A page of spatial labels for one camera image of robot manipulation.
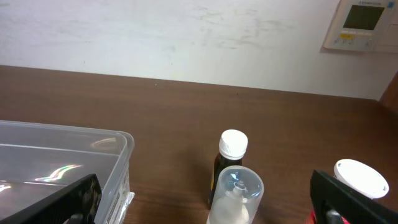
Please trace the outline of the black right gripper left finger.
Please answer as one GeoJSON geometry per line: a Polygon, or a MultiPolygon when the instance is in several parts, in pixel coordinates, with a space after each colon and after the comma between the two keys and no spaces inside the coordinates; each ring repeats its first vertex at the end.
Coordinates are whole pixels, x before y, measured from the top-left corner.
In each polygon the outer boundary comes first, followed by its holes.
{"type": "Polygon", "coordinates": [[[101,196],[96,174],[89,174],[1,220],[1,224],[94,224],[101,196]]]}

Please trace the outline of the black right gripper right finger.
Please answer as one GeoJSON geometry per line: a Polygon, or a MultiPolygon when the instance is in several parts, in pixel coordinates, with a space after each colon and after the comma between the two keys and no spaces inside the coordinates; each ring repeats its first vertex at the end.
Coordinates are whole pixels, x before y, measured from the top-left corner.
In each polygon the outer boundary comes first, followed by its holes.
{"type": "Polygon", "coordinates": [[[326,172],[310,179],[313,212],[310,223],[397,223],[397,213],[365,197],[326,172]]]}

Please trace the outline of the orange tablet tube white cap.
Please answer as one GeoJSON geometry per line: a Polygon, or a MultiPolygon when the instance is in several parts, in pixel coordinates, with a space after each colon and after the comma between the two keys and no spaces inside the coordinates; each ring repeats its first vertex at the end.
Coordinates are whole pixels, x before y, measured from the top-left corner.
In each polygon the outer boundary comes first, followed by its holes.
{"type": "MultiPolygon", "coordinates": [[[[377,198],[386,196],[389,191],[386,179],[378,171],[352,159],[341,159],[336,162],[332,177],[375,202],[377,198]]],[[[306,220],[307,223],[310,223],[310,215],[306,220]]]]}

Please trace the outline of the clear capped spray bottle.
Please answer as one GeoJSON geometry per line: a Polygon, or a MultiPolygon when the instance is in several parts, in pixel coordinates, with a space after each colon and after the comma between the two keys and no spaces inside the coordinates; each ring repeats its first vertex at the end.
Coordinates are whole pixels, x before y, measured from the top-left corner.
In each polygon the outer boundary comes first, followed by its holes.
{"type": "Polygon", "coordinates": [[[263,194],[263,181],[253,170],[243,166],[223,169],[207,224],[251,224],[263,194]]]}

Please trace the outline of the dark bottle white cap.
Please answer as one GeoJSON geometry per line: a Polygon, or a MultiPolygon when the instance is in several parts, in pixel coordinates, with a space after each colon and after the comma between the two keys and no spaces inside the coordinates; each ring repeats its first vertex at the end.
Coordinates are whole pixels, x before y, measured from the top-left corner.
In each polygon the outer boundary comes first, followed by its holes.
{"type": "Polygon", "coordinates": [[[236,129],[228,129],[221,134],[218,154],[213,164],[208,205],[211,207],[215,196],[219,174],[229,166],[241,166],[248,147],[248,137],[236,129]]]}

